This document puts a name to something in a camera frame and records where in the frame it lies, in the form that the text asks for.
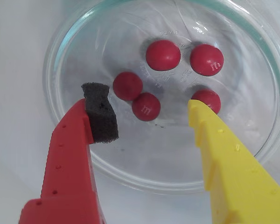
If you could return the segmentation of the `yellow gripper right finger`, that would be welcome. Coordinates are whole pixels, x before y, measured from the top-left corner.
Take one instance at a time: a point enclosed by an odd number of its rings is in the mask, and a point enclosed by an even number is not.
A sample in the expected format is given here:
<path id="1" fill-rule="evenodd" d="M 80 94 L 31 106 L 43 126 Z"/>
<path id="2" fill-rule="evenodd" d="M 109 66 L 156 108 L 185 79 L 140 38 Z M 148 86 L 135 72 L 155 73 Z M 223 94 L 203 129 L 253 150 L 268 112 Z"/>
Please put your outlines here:
<path id="1" fill-rule="evenodd" d="M 203 102 L 188 102 L 214 224 L 280 224 L 280 185 Z"/>

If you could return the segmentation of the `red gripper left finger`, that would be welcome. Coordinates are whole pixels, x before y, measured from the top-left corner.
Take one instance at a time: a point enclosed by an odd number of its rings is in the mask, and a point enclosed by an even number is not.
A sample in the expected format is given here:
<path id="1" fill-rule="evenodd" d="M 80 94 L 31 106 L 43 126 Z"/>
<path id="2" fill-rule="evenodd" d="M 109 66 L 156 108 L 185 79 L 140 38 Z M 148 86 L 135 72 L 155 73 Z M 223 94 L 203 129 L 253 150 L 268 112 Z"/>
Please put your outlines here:
<path id="1" fill-rule="evenodd" d="M 104 224 L 90 145 L 119 137 L 109 86 L 82 85 L 77 101 L 55 127 L 49 145 L 41 196 L 28 201 L 21 224 Z"/>

